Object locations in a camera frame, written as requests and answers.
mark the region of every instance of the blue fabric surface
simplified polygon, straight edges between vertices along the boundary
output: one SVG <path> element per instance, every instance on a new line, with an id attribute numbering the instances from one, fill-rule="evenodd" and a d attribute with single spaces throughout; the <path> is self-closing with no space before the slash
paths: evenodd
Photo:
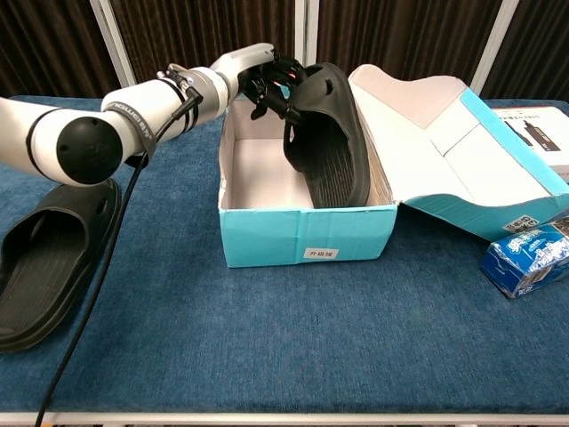
<path id="1" fill-rule="evenodd" d="M 508 300 L 479 269 L 486 242 L 426 214 L 401 206 L 377 261 L 228 269 L 221 124 L 141 175 L 52 410 L 569 413 L 569 281 Z M 0 237 L 52 186 L 0 168 Z M 0 355 L 0 411 L 37 410 L 75 324 Z"/>

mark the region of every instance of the box flap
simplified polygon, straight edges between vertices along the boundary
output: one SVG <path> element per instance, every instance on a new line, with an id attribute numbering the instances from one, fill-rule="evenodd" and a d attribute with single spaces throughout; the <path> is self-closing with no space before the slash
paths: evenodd
<path id="1" fill-rule="evenodd" d="M 404 82 L 364 65 L 349 81 L 395 200 L 450 194 L 501 206 L 567 191 L 461 80 Z"/>

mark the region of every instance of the black cable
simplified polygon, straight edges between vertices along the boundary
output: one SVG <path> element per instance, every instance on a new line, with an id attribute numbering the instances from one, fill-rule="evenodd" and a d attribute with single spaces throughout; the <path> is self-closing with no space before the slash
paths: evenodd
<path id="1" fill-rule="evenodd" d="M 165 123 L 160 127 L 160 129 L 156 133 L 156 140 L 160 141 L 160 138 L 164 136 L 166 131 L 170 128 L 171 125 L 173 125 L 173 123 L 176 120 L 180 119 L 180 117 L 183 117 L 186 111 L 190 111 L 202 100 L 203 97 L 199 95 L 198 97 L 187 99 L 182 105 L 180 105 L 168 117 Z M 136 168 L 134 169 L 131 180 L 128 183 L 128 187 L 124 192 L 121 208 L 118 211 L 118 216 L 116 218 L 115 225 L 113 226 L 111 234 L 108 238 L 109 242 L 107 245 L 107 250 L 105 251 L 105 257 L 102 262 L 101 271 L 99 274 L 99 278 L 97 279 L 97 283 L 94 287 L 93 294 L 91 296 L 91 299 L 87 303 L 87 308 L 85 309 L 85 312 L 81 317 L 81 320 L 79 321 L 79 326 L 77 327 L 77 330 L 73 335 L 73 339 L 69 343 L 68 349 L 65 351 L 65 355 L 63 356 L 63 359 L 61 360 L 60 365 L 58 366 L 57 371 L 55 372 L 55 375 L 52 378 L 52 382 L 50 383 L 49 387 L 47 388 L 47 391 L 45 392 L 44 400 L 42 401 L 42 406 L 40 406 L 39 411 L 37 412 L 35 427 L 41 427 L 42 421 L 44 420 L 45 411 L 47 410 L 47 407 L 49 406 L 52 400 L 55 388 L 57 387 L 57 384 L 59 383 L 61 376 L 63 375 L 63 371 L 67 367 L 69 360 L 71 359 L 71 356 L 75 351 L 75 348 L 77 346 L 77 343 L 79 342 L 79 339 L 81 338 L 81 335 L 83 334 L 83 331 L 87 325 L 87 321 L 89 321 L 89 317 L 91 316 L 92 309 L 95 307 L 95 303 L 97 302 L 97 297 L 99 296 L 100 289 L 103 285 L 105 277 L 107 276 L 107 271 L 108 267 L 110 266 L 110 261 L 113 257 L 113 253 L 115 252 L 116 241 L 118 240 L 118 234 L 120 232 L 121 225 L 123 224 L 123 218 L 126 212 L 126 207 L 128 205 L 129 200 L 131 199 L 131 195 L 132 192 L 134 191 L 134 186 L 136 185 L 136 181 L 139 179 L 140 172 L 142 172 L 142 169 L 144 169 L 144 166 L 147 162 L 148 162 L 148 153 L 145 152 L 140 162 L 137 164 Z"/>

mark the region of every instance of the white robotic arm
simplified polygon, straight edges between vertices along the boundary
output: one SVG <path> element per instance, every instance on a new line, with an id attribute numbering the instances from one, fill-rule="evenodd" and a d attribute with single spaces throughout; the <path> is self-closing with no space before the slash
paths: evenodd
<path id="1" fill-rule="evenodd" d="M 67 185 L 97 184 L 129 157 L 145 150 L 151 156 L 157 142 L 220 116 L 239 93 L 247 92 L 247 86 L 252 101 L 266 101 L 257 70 L 276 60 L 271 44 L 254 44 L 222 55 L 210 68 L 177 67 L 168 76 L 158 73 L 157 79 L 111 92 L 103 99 L 101 112 L 0 98 L 0 164 Z M 156 132 L 187 100 L 190 87 L 203 99 L 156 141 Z M 276 101 L 277 111 L 290 113 L 286 104 Z"/>

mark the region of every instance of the open shoe box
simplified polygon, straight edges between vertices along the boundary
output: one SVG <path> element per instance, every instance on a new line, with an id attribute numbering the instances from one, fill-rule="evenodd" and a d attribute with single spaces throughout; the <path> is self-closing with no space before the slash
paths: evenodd
<path id="1" fill-rule="evenodd" d="M 405 203 L 488 240 L 569 206 L 569 186 L 454 77 L 349 77 L 368 148 L 368 205 L 314 209 L 283 153 L 284 122 L 234 101 L 220 144 L 219 212 L 229 267 L 380 256 Z"/>

